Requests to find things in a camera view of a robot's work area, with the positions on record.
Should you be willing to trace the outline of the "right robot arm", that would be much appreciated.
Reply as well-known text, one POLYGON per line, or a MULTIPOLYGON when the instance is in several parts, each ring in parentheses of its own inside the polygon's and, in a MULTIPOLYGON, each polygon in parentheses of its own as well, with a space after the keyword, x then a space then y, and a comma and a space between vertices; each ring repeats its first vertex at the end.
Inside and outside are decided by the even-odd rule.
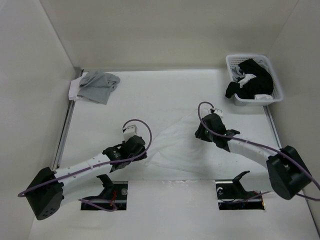
POLYGON ((272 150, 250 144, 248 140, 237 140, 235 135, 239 134, 237 130, 227 130, 218 114, 210 113, 200 118, 195 137, 263 166, 268 172, 269 183, 262 190, 274 192, 285 200, 292 199, 311 183, 307 176, 310 172, 295 148, 286 146, 272 150))

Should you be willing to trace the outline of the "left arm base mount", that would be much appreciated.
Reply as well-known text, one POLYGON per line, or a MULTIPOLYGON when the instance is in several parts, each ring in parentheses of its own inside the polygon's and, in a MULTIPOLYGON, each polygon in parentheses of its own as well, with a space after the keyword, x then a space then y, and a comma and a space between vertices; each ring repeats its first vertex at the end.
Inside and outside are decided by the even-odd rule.
POLYGON ((85 197, 81 211, 125 211, 127 209, 128 182, 116 181, 113 186, 103 187, 99 194, 85 197))

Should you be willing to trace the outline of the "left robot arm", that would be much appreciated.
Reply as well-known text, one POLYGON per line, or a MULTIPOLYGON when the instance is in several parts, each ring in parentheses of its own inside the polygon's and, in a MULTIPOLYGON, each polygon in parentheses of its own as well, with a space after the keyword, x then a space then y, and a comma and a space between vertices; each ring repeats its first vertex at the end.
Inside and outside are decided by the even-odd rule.
POLYGON ((70 202, 107 212, 117 209, 118 189, 108 174, 147 157, 149 143, 133 135, 122 143, 76 165, 52 170, 41 169, 23 196, 37 220, 45 220, 70 202))

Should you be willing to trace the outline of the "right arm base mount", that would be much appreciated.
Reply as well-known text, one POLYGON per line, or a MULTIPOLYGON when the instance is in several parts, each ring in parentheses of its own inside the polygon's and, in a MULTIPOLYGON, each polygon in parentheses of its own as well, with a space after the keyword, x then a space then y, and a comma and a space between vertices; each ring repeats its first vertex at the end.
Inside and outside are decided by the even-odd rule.
POLYGON ((235 210, 264 210, 264 202, 262 196, 252 198, 260 191, 247 191, 241 184, 240 180, 250 171, 243 171, 233 179, 218 180, 215 182, 218 208, 219 210, 235 211, 235 210))

